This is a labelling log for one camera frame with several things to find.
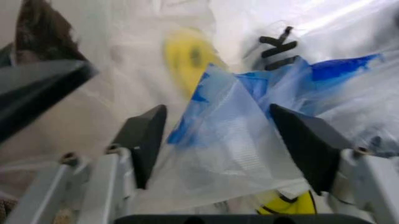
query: screw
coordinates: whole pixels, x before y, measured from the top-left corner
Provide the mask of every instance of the screw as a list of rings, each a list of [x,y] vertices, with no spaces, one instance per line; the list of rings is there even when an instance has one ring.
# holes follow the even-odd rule
[[[60,163],[71,167],[76,167],[79,164],[79,159],[75,153],[67,153],[61,157]]]

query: plastic bag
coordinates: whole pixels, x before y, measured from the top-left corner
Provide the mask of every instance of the plastic bag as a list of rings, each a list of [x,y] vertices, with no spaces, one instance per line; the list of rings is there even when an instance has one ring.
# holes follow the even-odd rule
[[[214,45],[234,72],[252,69],[263,50],[260,36],[278,38],[288,26],[287,42],[297,41],[282,57],[299,55],[310,64],[397,49],[399,3],[391,0],[228,1],[212,2],[217,32]]]
[[[355,147],[366,147],[377,155],[397,155],[399,123],[399,52],[385,52],[359,67],[352,77],[324,89],[313,99],[314,114],[325,119]]]
[[[209,66],[162,150],[135,213],[164,213],[303,182],[268,120],[268,105],[294,108],[311,74],[303,60],[276,72],[233,76]]]

